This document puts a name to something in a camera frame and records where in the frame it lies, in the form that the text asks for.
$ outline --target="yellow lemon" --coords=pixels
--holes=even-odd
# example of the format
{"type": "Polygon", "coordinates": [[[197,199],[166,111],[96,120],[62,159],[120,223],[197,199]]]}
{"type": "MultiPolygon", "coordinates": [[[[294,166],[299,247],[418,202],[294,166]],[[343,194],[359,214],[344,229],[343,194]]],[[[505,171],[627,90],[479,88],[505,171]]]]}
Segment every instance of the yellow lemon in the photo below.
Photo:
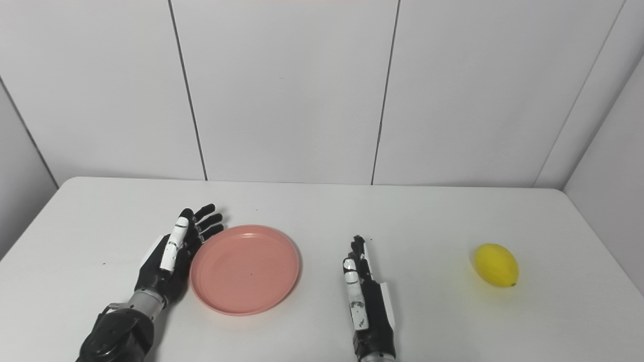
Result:
{"type": "Polygon", "coordinates": [[[519,277],[515,257],[506,248],[497,244],[483,244],[474,254],[478,275],[497,287],[514,287],[519,277]]]}

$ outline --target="tabletop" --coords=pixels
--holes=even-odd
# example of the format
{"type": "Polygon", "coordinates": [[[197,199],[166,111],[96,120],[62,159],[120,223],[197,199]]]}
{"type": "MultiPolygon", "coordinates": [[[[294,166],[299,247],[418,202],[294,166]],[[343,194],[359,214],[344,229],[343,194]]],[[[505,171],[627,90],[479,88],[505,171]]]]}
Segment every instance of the tabletop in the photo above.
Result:
{"type": "Polygon", "coordinates": [[[188,291],[148,362],[355,361],[342,274],[355,234],[389,284],[399,361],[644,361],[644,298],[559,191],[119,178],[67,181],[0,262],[0,361],[74,361],[158,235],[209,202],[228,227],[288,235],[300,279],[247,317],[188,291]],[[474,271],[489,242],[516,256],[515,287],[474,271]]]}

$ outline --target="white background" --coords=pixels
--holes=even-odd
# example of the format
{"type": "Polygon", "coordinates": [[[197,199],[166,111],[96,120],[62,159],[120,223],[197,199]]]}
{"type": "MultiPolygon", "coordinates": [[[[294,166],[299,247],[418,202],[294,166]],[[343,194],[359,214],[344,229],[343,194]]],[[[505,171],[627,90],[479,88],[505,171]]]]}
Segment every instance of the white background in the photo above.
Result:
{"type": "Polygon", "coordinates": [[[0,84],[0,259],[55,191],[0,84]]]}
{"type": "MultiPolygon", "coordinates": [[[[562,188],[644,49],[644,0],[185,0],[175,15],[182,53],[165,1],[0,0],[0,75],[59,184],[562,188]]],[[[641,287],[637,79],[567,190],[641,287]]],[[[19,204],[27,224],[53,186],[2,102],[3,222],[19,204]]]]}

